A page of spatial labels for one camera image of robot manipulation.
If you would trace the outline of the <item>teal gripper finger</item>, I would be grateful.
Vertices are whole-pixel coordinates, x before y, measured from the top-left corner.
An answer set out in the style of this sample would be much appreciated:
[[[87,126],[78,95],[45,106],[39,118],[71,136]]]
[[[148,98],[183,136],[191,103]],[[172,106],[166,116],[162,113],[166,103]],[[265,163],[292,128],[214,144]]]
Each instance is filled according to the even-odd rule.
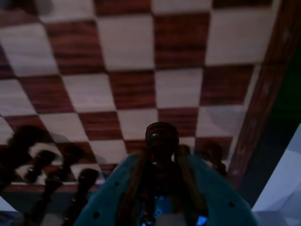
[[[192,205],[184,206],[188,226],[257,226],[247,202],[226,181],[222,148],[213,145],[205,160],[190,154],[187,145],[178,148],[178,164],[188,185]]]
[[[151,224],[150,152],[130,154],[89,199],[76,226]]]

